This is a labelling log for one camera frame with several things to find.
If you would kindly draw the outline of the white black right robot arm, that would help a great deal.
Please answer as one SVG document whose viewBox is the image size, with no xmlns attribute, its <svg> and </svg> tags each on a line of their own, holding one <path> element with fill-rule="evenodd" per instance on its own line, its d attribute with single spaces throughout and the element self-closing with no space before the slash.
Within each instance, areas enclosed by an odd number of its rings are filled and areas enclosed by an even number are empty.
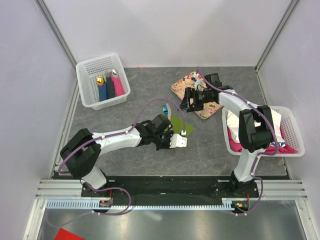
<svg viewBox="0 0 320 240">
<path fill-rule="evenodd" d="M 180 109 L 197 112 L 204 105 L 215 102 L 238 118 L 238 139 L 242 150 L 238 164 L 231 173 L 229 182 L 222 183 L 221 192 L 232 197 L 259 197 L 254 189 L 257 187 L 255 170 L 261 155 L 271 143 L 277 143 L 271 108 L 268 105 L 256 105 L 237 94 L 230 86 L 223 86 L 219 75 L 212 73 L 203 76 L 195 73 L 197 80 L 205 82 L 205 87 L 187 87 L 180 104 Z"/>
</svg>

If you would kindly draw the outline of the blue metallic fork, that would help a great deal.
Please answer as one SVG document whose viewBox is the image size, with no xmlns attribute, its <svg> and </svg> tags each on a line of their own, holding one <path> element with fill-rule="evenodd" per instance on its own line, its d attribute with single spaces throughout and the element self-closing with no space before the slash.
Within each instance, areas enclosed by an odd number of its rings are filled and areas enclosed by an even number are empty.
<svg viewBox="0 0 320 240">
<path fill-rule="evenodd" d="M 162 107 L 162 110 L 163 110 L 164 115 L 167 117 L 167 116 L 168 116 L 168 108 L 167 108 L 167 106 L 164 105 L 164 106 Z"/>
</svg>

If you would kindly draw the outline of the green paper napkin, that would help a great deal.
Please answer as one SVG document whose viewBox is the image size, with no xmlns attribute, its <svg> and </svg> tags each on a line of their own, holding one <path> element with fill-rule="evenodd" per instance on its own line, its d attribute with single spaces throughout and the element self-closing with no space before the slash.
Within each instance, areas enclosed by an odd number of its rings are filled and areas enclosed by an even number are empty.
<svg viewBox="0 0 320 240">
<path fill-rule="evenodd" d="M 184 122 L 183 120 L 172 114 L 170 118 L 170 122 L 172 125 L 172 130 L 175 134 L 180 134 L 184 130 Z M 194 127 L 189 123 L 186 124 L 186 137 L 188 137 L 194 130 Z"/>
</svg>

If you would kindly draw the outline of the silver table knife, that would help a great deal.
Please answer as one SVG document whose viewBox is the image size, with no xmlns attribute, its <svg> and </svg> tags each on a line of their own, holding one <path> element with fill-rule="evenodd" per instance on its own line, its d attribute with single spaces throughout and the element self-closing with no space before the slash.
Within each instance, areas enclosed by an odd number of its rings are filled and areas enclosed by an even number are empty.
<svg viewBox="0 0 320 240">
<path fill-rule="evenodd" d="M 167 118 L 168 118 L 169 121 L 171 121 L 172 110 L 171 110 L 171 107 L 170 107 L 170 105 L 168 103 L 166 104 L 166 108 L 167 108 Z"/>
</svg>

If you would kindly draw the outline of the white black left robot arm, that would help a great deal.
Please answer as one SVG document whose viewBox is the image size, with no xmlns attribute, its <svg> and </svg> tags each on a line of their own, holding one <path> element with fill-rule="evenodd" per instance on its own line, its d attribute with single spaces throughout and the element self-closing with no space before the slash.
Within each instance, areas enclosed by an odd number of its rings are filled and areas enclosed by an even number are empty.
<svg viewBox="0 0 320 240">
<path fill-rule="evenodd" d="M 59 171 L 66 167 L 73 179 L 83 180 L 88 189 L 104 197 L 109 193 L 110 185 L 103 171 L 96 167 L 100 156 L 150 144 L 154 144 L 156 150 L 173 149 L 176 139 L 170 120 L 162 114 L 123 130 L 93 133 L 83 128 L 60 151 L 63 162 Z"/>
</svg>

